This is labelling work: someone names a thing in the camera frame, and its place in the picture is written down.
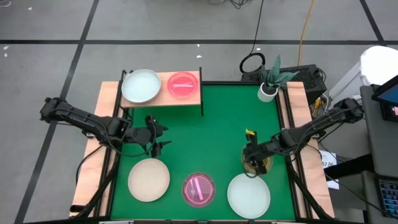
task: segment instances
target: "wooden table frame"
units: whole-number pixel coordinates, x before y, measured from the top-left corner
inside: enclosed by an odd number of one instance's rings
[[[120,103],[120,84],[121,82],[103,82],[99,91],[98,101],[95,114],[98,116],[121,117],[123,111],[118,107]],[[256,82],[203,82],[203,85],[258,85]],[[307,103],[307,97],[303,83],[290,82],[287,84],[287,90],[279,90],[276,97],[279,123],[281,127],[289,128],[292,126],[301,126],[311,121],[311,115]],[[310,146],[318,148],[315,140],[309,142]],[[89,139],[85,151],[85,156],[98,147],[95,139]],[[79,181],[73,199],[74,205],[86,205],[95,191],[98,189],[99,183],[104,181],[104,177],[109,172],[111,164],[115,160],[114,152],[110,149],[102,150],[92,155],[81,167]],[[324,211],[334,217],[333,207],[330,200],[326,178],[323,173],[322,161],[319,153],[310,147],[301,150],[300,156],[293,163],[295,170],[301,174],[308,190],[315,200],[321,205]],[[104,191],[102,200],[91,213],[93,216],[109,215],[112,201],[113,189],[115,181],[112,181]],[[317,218],[316,214],[309,209],[308,204],[303,199],[299,188],[294,186],[290,179],[290,186],[293,194],[295,215],[297,218]]]

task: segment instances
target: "pink lid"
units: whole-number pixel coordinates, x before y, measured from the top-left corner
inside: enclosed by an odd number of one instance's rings
[[[213,179],[197,172],[189,175],[182,186],[184,200],[193,207],[202,208],[213,201],[216,193]]]
[[[177,98],[188,98],[196,92],[198,80],[189,72],[177,72],[170,77],[167,88]]]

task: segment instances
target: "yellow object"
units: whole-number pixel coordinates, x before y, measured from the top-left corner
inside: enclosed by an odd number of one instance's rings
[[[303,38],[304,38],[304,33],[305,33],[305,28],[307,26],[308,19],[310,18],[312,6],[315,0],[312,0],[310,9],[308,10],[307,17],[305,18],[304,26],[303,26],[303,31],[301,32],[301,38],[300,38],[300,45],[298,46],[298,60],[297,60],[297,66],[300,66],[300,57],[301,57],[301,45],[303,44]]]
[[[247,128],[246,128],[246,133],[251,134],[251,135],[254,135],[254,132],[248,130]]]

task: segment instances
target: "light blue plate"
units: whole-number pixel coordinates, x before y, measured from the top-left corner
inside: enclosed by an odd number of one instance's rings
[[[137,70],[122,84],[122,94],[130,102],[145,103],[155,98],[161,86],[160,77],[156,72],[148,69]]]

